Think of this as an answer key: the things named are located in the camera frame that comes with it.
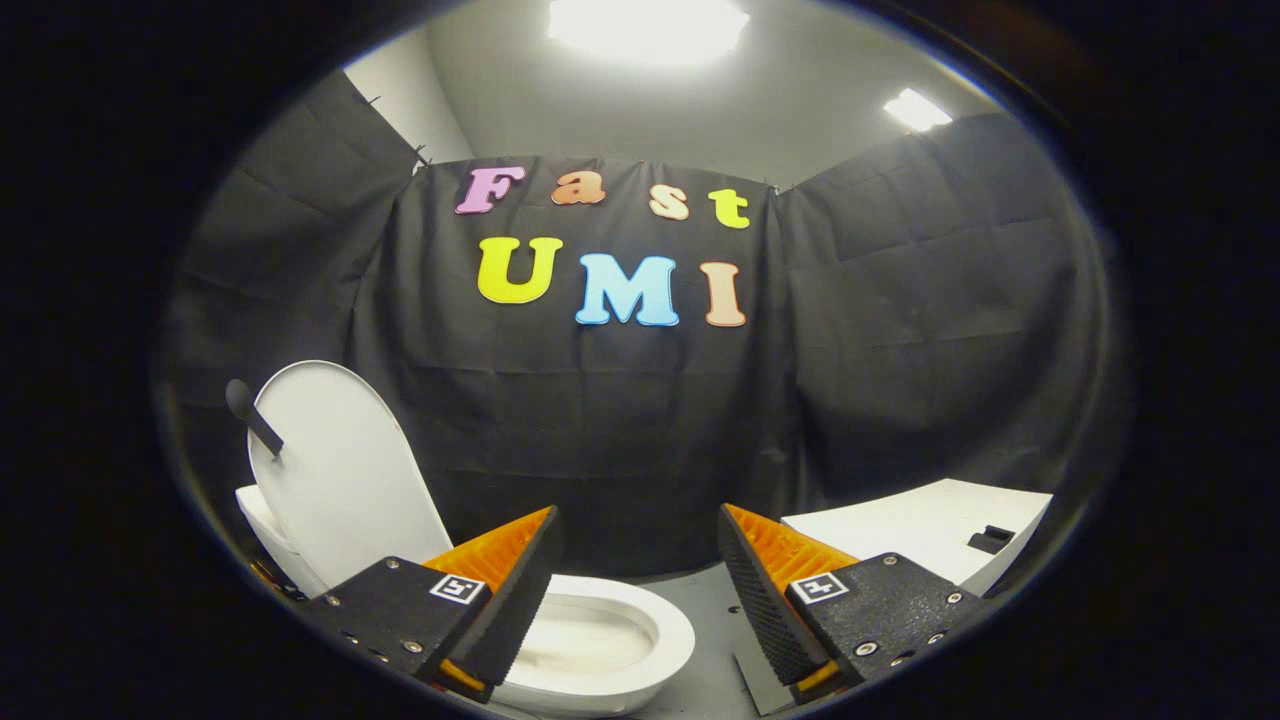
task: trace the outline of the toilet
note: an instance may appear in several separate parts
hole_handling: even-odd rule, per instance
[[[396,416],[360,375],[324,360],[279,370],[255,400],[284,441],[252,432],[256,484],[236,500],[289,580],[316,597],[387,556],[425,562],[453,547]],[[552,575],[492,701],[558,717],[632,712],[689,661],[694,629],[635,585]]]

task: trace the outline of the ceiling light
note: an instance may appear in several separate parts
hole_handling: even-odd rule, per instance
[[[730,51],[746,20],[719,0],[556,0],[550,36],[599,55],[681,65]]]
[[[884,110],[900,123],[916,132],[924,132],[933,126],[945,126],[951,122],[951,115],[943,113],[942,108],[929,102],[910,87],[899,94],[893,100],[886,102]]]

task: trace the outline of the white wall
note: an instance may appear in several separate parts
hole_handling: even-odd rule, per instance
[[[346,73],[365,100],[381,96],[374,109],[406,142],[425,145],[422,158],[435,163],[475,158],[440,88],[425,24],[347,65]]]
[[[904,87],[952,118],[998,111],[867,15],[819,1],[733,0],[737,46],[660,67],[593,56],[548,35],[548,0],[471,0],[431,18],[440,85],[484,158],[664,161],[769,182],[809,179],[902,137]]]

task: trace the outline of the blue letter m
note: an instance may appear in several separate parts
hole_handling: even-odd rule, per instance
[[[617,313],[618,320],[626,323],[636,302],[641,302],[636,320],[641,325],[675,325],[680,315],[671,307],[671,270],[676,261],[671,258],[650,256],[640,261],[636,274],[627,278],[613,255],[589,252],[579,259],[586,268],[586,295],[582,309],[575,318],[584,325],[603,325],[609,322],[604,309],[604,299]]]

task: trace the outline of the gray floor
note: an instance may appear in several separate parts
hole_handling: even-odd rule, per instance
[[[733,642],[749,633],[746,616],[730,612],[739,605],[724,564],[681,578],[636,583],[678,607],[698,634],[694,655],[653,701],[630,715],[634,720],[730,720],[759,717],[742,674],[733,661]],[[524,710],[490,702],[488,710],[515,720],[541,720]]]

